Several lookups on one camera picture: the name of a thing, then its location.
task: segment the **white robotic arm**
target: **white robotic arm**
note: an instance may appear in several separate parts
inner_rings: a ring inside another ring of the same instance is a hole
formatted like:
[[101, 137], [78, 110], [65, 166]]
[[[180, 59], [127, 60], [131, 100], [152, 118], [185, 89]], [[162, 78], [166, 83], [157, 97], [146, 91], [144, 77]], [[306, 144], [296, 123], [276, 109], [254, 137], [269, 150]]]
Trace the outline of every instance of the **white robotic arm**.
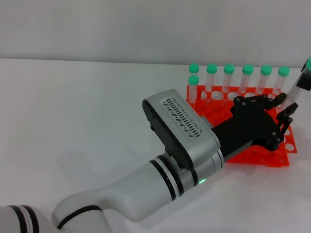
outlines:
[[[35, 208], [0, 207], [1, 232], [110, 233], [105, 209], [140, 221], [220, 170], [225, 161], [241, 150], [251, 145], [276, 150], [289, 124], [281, 128], [264, 109], [279, 105], [285, 97], [236, 97], [231, 109], [233, 117], [211, 128], [175, 90], [153, 95], [143, 101], [143, 109], [151, 129], [165, 145], [163, 155], [107, 187], [62, 200], [52, 215], [54, 226]], [[279, 118], [284, 121], [282, 114], [288, 118], [296, 107], [289, 106], [279, 113]], [[253, 118], [260, 123], [247, 120]], [[241, 133], [233, 135], [239, 125]]]

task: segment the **test tube rack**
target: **test tube rack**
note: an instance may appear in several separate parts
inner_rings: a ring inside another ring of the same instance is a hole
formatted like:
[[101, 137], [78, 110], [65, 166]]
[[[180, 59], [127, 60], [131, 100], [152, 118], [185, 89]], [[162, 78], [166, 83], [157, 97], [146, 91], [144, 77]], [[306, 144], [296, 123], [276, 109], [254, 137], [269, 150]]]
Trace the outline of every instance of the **test tube rack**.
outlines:
[[[205, 117], [212, 124], [212, 126], [216, 126], [232, 117], [230, 108], [232, 107], [233, 99], [236, 96], [248, 97], [255, 95], [255, 87], [248, 87], [246, 89], [245, 95], [239, 94], [238, 89], [238, 86], [231, 86], [228, 93], [223, 93], [221, 86], [213, 86], [211, 92], [206, 92], [204, 85], [198, 85], [196, 102], [189, 104], [199, 116]], [[264, 94], [271, 96], [272, 90], [272, 88], [265, 88]], [[187, 86], [187, 101], [188, 97], [189, 85]], [[274, 119], [276, 118], [277, 108], [273, 108], [267, 112]], [[236, 164], [283, 167], [289, 166], [287, 157], [288, 153], [297, 153], [291, 127], [289, 127], [286, 131], [284, 135], [284, 141], [279, 144], [277, 150], [268, 151], [267, 149], [260, 146], [251, 146], [242, 153], [233, 157], [228, 162]]]

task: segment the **black stripe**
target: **black stripe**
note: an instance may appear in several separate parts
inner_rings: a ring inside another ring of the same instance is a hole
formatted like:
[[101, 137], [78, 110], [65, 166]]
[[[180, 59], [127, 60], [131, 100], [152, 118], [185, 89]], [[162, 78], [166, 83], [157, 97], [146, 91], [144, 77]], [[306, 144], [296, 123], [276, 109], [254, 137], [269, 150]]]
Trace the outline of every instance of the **black stripe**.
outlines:
[[179, 178], [178, 173], [173, 169], [170, 162], [163, 155], [159, 155], [157, 158], [159, 160], [161, 160], [162, 163], [164, 163], [166, 168], [170, 171], [171, 175], [173, 176], [173, 178], [177, 184], [178, 190], [179, 190], [179, 196], [183, 195], [184, 194], [184, 187], [183, 187], [183, 184], [181, 183], [181, 180]]
[[165, 181], [167, 187], [169, 188], [169, 191], [171, 193], [171, 197], [172, 200], [176, 199], [176, 194], [175, 194], [175, 190], [173, 188], [173, 185], [169, 179], [169, 177], [166, 175], [165, 171], [163, 170], [163, 168], [160, 166], [160, 164], [158, 164], [154, 159], [150, 160], [149, 163], [151, 163], [153, 166], [155, 166], [155, 168], [157, 169], [157, 171], [160, 173], [160, 175], [162, 176], [163, 180]]
[[25, 216], [23, 212], [16, 205], [9, 205], [9, 207], [11, 207], [15, 211], [18, 217], [20, 233], [27, 233], [27, 225], [26, 225]]
[[194, 186], [197, 186], [197, 184], [199, 183], [198, 174], [196, 174], [195, 170], [191, 171], [191, 174], [192, 174], [192, 177], [193, 177]]
[[22, 205], [22, 207], [24, 207], [29, 213], [31, 222], [33, 224], [33, 233], [39, 233], [39, 222], [34, 210], [28, 205]]
[[97, 205], [88, 205], [85, 207], [82, 207], [81, 209], [76, 210], [75, 212], [71, 213], [70, 215], [68, 215], [67, 217], [65, 217], [63, 220], [61, 220], [61, 222], [58, 224], [57, 228], [58, 229], [62, 229], [62, 227], [69, 222], [70, 220], [72, 220], [74, 217], [87, 212], [87, 211], [91, 211], [91, 210], [100, 210], [103, 211], [99, 206]]

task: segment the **white wall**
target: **white wall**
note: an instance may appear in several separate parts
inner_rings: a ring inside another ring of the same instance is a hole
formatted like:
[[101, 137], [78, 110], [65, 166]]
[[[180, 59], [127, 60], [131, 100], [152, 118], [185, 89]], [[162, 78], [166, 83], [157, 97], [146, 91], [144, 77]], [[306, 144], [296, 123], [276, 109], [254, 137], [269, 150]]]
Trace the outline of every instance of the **white wall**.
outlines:
[[310, 0], [0, 0], [0, 57], [300, 67]]

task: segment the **green cap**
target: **green cap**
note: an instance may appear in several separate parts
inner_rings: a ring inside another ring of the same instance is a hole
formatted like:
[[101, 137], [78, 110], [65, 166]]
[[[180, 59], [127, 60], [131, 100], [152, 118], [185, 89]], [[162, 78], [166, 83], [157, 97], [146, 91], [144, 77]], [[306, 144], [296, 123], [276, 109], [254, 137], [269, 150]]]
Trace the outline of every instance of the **green cap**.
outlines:
[[311, 70], [311, 57], [309, 57], [309, 59], [306, 62], [306, 67]]
[[247, 64], [243, 66], [243, 70], [242, 70], [243, 74], [250, 75], [253, 73], [253, 71], [254, 71], [254, 67], [252, 65]]
[[206, 68], [209, 74], [215, 74], [217, 72], [217, 66], [215, 64], [209, 64]]
[[224, 67], [224, 72], [225, 72], [226, 74], [233, 74], [233, 72], [234, 72], [234, 65], [233, 65], [233, 64], [227, 64], [227, 65], [225, 65], [225, 67]]
[[277, 73], [279, 76], [286, 77], [290, 73], [290, 69], [288, 67], [280, 67]]
[[192, 74], [189, 76], [189, 84], [190, 85], [198, 85], [199, 83], [199, 76]]
[[197, 63], [192, 63], [189, 65], [189, 72], [192, 73], [192, 74], [195, 74], [197, 72], [199, 72], [199, 64]]
[[262, 75], [270, 75], [272, 72], [272, 67], [269, 65], [262, 66], [260, 72]]

